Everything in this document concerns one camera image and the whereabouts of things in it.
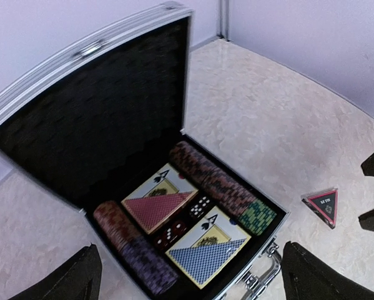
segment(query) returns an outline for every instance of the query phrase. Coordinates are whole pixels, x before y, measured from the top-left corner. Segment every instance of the black textured lid lining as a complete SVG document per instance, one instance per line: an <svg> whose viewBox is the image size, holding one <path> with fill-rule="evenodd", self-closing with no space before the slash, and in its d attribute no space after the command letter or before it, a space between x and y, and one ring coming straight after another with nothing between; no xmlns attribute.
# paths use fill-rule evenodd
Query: black textured lid lining
<svg viewBox="0 0 374 300"><path fill-rule="evenodd" d="M116 177L177 139L188 26L155 29L66 76L0 126L0 149L76 206L91 190L108 197Z"/></svg>

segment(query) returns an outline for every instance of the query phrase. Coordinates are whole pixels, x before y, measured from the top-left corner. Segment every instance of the open case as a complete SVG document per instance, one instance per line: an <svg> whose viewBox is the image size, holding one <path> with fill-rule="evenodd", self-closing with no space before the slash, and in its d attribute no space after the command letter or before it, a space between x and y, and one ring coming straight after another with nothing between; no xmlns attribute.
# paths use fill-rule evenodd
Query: open case
<svg viewBox="0 0 374 300"><path fill-rule="evenodd" d="M151 299L220 299L241 279L260 294L273 274L257 278L247 272L261 254L275 255L274 235L287 212L185 131L191 22L190 9L175 2L161 4L111 24L35 67L0 94L0 150L84 213ZM94 211L106 201L124 210L121 200L167 163L170 150L181 141L252 193L275 217L203 288L157 251L177 274L171 286L157 293L119 255ZM194 184L201 188L199 182ZM276 259L279 272L278 255Z"/></svg>

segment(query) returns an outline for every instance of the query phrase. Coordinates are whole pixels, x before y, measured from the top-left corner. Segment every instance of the playing card deck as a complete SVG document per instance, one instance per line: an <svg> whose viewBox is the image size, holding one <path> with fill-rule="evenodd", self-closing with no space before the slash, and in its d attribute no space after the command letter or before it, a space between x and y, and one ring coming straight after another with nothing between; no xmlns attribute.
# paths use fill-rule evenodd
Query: playing card deck
<svg viewBox="0 0 374 300"><path fill-rule="evenodd" d="M213 207L166 255L202 289L249 239L249 234Z"/></svg>
<svg viewBox="0 0 374 300"><path fill-rule="evenodd" d="M122 204L150 234L169 220L180 208L195 196L197 189L170 164L166 164L134 192Z"/></svg>

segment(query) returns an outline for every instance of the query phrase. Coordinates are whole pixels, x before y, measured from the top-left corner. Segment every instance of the white wall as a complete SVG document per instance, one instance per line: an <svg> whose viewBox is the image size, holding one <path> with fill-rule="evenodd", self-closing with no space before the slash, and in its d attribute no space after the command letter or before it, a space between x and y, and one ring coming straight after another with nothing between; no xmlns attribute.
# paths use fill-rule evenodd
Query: white wall
<svg viewBox="0 0 374 300"><path fill-rule="evenodd" d="M80 38L164 0L0 0L0 91ZM216 35L218 0L179 0L195 9L192 46ZM7 166L0 163L0 177Z"/></svg>
<svg viewBox="0 0 374 300"><path fill-rule="evenodd" d="M374 117L374 0L232 0L230 38Z"/></svg>

